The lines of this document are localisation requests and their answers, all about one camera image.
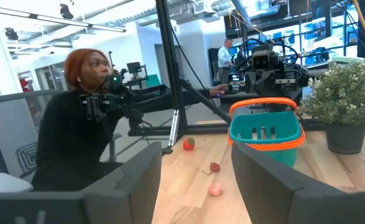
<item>woman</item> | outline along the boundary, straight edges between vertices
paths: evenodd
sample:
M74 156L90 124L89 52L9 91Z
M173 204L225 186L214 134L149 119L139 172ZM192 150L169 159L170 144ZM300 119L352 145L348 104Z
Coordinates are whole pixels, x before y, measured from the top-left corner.
M87 120L80 105L80 95L94 93L102 77L112 74L108 59L98 50L75 50L65 62L65 73L74 89L54 96L45 110L37 143L37 172L32 181L36 191L81 190L120 166L99 159L123 117L122 111L108 113L104 125L104 121ZM216 96L224 93L224 87L201 92ZM186 104L197 103L192 98L186 96ZM172 102L165 104L164 108L172 108Z

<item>potted plant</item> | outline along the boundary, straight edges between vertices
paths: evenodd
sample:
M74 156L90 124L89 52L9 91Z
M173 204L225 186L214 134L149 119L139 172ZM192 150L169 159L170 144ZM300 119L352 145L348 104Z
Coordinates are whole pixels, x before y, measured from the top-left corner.
M365 135L365 63L332 63L309 85L312 95L301 101L299 113L324 122L329 150L360 153Z

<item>wooden table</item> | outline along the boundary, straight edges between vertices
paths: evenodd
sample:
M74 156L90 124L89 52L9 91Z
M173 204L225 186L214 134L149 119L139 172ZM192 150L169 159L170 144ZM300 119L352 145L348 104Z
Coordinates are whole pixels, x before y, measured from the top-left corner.
M196 139L194 151L182 149L183 140ZM162 177L152 223L155 224L248 224L250 222L233 172L231 146L226 135L184 136L163 157ZM206 175L210 163L221 170ZM365 190L365 143L362 153L346 156L330 152L324 132L307 133L306 143L298 150L294 167L310 177L346 192ZM222 185L218 197L208 195L212 183Z

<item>red hair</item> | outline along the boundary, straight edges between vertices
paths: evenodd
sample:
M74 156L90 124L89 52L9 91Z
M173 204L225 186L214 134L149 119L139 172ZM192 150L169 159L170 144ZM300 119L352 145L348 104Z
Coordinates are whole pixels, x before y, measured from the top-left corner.
M69 85L74 87L79 85L77 78L82 75L83 66L89 64L92 52L97 52L108 59L104 53L95 49L78 49L69 54L65 61L65 75Z

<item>fake fruit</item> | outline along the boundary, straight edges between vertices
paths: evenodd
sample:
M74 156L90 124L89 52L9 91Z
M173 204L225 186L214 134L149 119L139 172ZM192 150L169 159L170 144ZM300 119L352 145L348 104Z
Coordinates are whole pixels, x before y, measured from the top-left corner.
M193 150L195 148L195 140L193 138L187 138L183 142L184 150Z
M210 193L212 196L218 196L222 193L222 188L220 184L211 184L208 187L208 193Z
M216 162L212 162L212 163L210 164L210 170L211 170L211 172L210 172L209 174L207 174L207 173L206 173L206 172L204 172L203 170L202 170L202 172L203 172L203 173L205 173L205 174L207 174L207 175L210 175L210 174L212 174L213 172L218 172L218 171L219 171L219 169L220 169L219 164L218 164L218 163L216 163Z

